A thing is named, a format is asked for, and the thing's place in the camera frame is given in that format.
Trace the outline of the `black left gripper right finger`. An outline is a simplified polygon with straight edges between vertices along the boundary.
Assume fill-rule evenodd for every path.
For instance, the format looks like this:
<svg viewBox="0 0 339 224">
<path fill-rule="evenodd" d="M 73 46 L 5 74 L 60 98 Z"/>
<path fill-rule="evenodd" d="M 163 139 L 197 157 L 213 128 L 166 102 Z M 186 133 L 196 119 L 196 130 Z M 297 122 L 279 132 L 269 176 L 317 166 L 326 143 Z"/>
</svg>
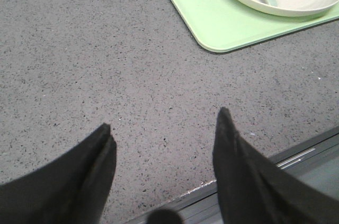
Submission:
<svg viewBox="0 0 339 224">
<path fill-rule="evenodd" d="M 217 116 L 212 164 L 224 223 L 338 223 L 338 200 L 277 168 Z"/>
</svg>

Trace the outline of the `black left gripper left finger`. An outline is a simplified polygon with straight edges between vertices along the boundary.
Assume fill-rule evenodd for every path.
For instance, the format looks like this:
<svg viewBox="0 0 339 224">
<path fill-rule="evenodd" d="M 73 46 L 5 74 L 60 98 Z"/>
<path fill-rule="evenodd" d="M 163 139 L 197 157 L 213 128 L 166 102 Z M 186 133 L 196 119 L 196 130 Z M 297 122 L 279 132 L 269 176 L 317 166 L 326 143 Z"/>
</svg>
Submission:
<svg viewBox="0 0 339 224">
<path fill-rule="evenodd" d="M 51 163 L 1 185 L 1 223 L 99 223 L 116 163 L 104 123 Z"/>
</svg>

